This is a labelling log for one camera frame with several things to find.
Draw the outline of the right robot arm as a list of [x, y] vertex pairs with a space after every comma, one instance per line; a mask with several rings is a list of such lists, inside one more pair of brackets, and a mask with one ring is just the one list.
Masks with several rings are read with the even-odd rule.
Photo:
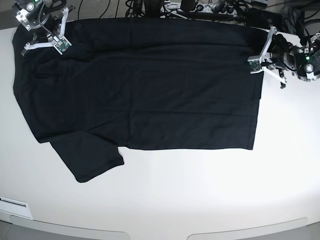
[[16, 0], [12, 9], [15, 18], [28, 32], [32, 40], [27, 42], [21, 55], [40, 48], [55, 48], [62, 55], [72, 46], [65, 37], [66, 23], [69, 13], [75, 9], [66, 6], [65, 0]]

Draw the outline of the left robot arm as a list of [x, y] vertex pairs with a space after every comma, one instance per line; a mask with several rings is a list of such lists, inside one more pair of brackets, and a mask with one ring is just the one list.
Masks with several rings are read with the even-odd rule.
[[280, 82], [280, 88], [287, 84], [285, 71], [304, 82], [320, 78], [320, 34], [308, 37], [306, 44], [298, 47], [288, 42], [271, 23], [264, 46], [259, 55], [250, 56], [247, 61], [251, 74], [267, 73]]

